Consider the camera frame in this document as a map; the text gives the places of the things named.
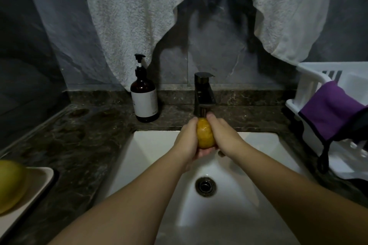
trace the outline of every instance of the soap dispenser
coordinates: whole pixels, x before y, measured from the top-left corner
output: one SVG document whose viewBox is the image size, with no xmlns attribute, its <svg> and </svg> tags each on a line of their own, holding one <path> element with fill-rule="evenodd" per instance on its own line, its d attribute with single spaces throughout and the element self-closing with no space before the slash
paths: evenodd
<svg viewBox="0 0 368 245">
<path fill-rule="evenodd" d="M 145 55 L 136 53 L 134 56 L 138 61 L 137 80 L 130 87 L 134 112 L 140 122 L 152 122 L 159 117 L 156 87 L 152 80 L 147 79 L 147 71 L 142 66 Z"/>
</svg>

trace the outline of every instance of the faucet handle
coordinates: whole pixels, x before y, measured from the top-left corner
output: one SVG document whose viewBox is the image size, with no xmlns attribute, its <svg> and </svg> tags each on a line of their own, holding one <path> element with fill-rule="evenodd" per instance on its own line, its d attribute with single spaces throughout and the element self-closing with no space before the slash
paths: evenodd
<svg viewBox="0 0 368 245">
<path fill-rule="evenodd" d="M 194 74 L 194 82 L 199 84 L 205 84 L 209 82 L 210 77 L 214 77 L 214 75 L 208 72 L 197 72 Z"/>
</svg>

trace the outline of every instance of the faucet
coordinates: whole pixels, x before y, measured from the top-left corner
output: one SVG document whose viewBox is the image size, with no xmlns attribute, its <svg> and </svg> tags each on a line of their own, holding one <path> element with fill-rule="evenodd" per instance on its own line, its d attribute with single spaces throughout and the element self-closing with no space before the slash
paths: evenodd
<svg viewBox="0 0 368 245">
<path fill-rule="evenodd" d="M 209 108 L 216 104 L 214 93 L 209 85 L 209 78 L 214 75 L 207 72 L 194 74 L 194 115 L 206 117 Z"/>
</svg>

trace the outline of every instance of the forearm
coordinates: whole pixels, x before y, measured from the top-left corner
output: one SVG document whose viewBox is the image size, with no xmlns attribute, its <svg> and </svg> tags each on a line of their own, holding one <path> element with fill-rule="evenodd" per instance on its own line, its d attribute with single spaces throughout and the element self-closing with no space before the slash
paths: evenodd
<svg viewBox="0 0 368 245">
<path fill-rule="evenodd" d="M 302 244 L 366 242 L 366 208 L 309 181 L 248 144 L 239 147 L 233 160 Z"/>
<path fill-rule="evenodd" d="M 163 213 L 186 162 L 175 151 L 93 207 L 50 245 L 153 244 Z"/>
</svg>

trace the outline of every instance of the hand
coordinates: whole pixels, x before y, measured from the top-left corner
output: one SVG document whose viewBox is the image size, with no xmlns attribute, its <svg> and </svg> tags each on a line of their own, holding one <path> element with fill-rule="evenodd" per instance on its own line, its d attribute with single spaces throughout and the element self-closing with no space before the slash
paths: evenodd
<svg viewBox="0 0 368 245">
<path fill-rule="evenodd" d="M 199 149 L 197 138 L 197 122 L 198 118 L 192 118 L 188 124 L 185 124 L 178 136 L 176 137 L 172 150 L 184 157 L 187 164 L 191 164 L 193 160 L 201 158 L 214 151 L 214 147 L 208 149 Z"/>
<path fill-rule="evenodd" d="M 232 158 L 248 144 L 225 120 L 216 118 L 213 113 L 207 113 L 207 120 L 211 124 L 214 139 L 221 151 Z"/>
</svg>

